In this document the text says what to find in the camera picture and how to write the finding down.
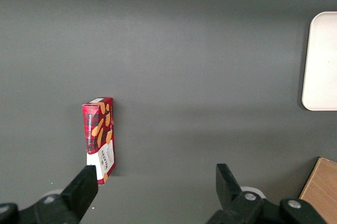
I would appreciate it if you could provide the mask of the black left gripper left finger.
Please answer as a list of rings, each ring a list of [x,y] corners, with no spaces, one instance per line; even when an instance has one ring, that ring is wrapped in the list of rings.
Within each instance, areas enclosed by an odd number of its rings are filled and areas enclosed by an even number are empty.
[[[80,223],[98,192],[96,167],[86,165],[59,194],[48,194],[19,210],[1,204],[1,223]]]

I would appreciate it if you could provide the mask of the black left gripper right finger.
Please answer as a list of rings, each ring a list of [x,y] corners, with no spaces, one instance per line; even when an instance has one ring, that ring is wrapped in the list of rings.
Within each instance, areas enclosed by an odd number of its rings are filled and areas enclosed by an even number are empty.
[[[242,190],[226,164],[216,165],[216,192],[222,209],[207,223],[326,223],[304,200],[285,198],[275,205],[256,192]]]

